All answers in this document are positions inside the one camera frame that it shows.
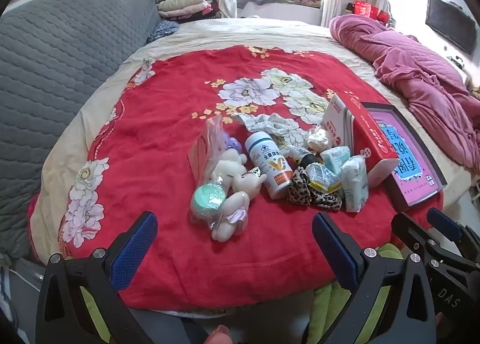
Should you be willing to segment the operator hand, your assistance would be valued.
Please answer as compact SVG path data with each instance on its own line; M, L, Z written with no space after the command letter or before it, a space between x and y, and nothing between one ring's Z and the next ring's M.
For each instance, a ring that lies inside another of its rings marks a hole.
M233 344L229 329L224 325L219 325L213 330L204 344Z

